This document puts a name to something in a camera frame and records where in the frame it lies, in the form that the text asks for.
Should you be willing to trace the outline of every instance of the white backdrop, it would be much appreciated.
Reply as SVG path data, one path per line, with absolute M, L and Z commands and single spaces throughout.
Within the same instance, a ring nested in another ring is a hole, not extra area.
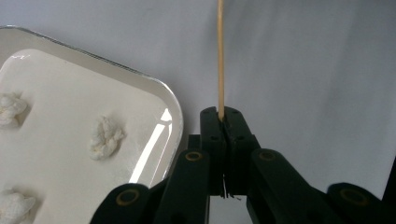
M 396 2 L 225 2 L 226 105 L 312 186 L 349 182 L 382 197 L 396 153 Z M 0 0 L 0 25 L 165 82 L 184 112 L 181 147 L 217 104 L 216 13 L 216 0 Z M 210 220 L 249 223 L 245 210 L 212 198 Z

